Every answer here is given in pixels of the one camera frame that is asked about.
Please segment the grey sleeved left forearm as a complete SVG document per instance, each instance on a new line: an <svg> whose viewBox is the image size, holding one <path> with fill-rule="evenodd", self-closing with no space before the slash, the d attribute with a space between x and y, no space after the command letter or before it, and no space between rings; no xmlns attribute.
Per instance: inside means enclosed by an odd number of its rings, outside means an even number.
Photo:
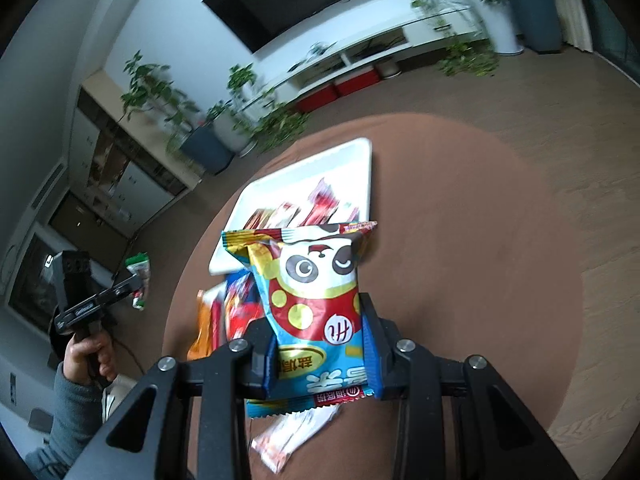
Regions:
<svg viewBox="0 0 640 480"><path fill-rule="evenodd" d="M103 424L101 389L77 385L58 366L54 378L54 414L49 443L25 456L36 479L64 479Z"/></svg>

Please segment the person's left hand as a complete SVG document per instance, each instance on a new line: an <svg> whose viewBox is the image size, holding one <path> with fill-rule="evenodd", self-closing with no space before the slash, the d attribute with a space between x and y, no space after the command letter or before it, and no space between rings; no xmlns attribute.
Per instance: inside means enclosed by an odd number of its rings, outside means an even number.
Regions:
<svg viewBox="0 0 640 480"><path fill-rule="evenodd" d="M114 382L118 373L112 338L104 330L79 339L70 338L63 360L64 377L76 385L90 386L99 377Z"/></svg>

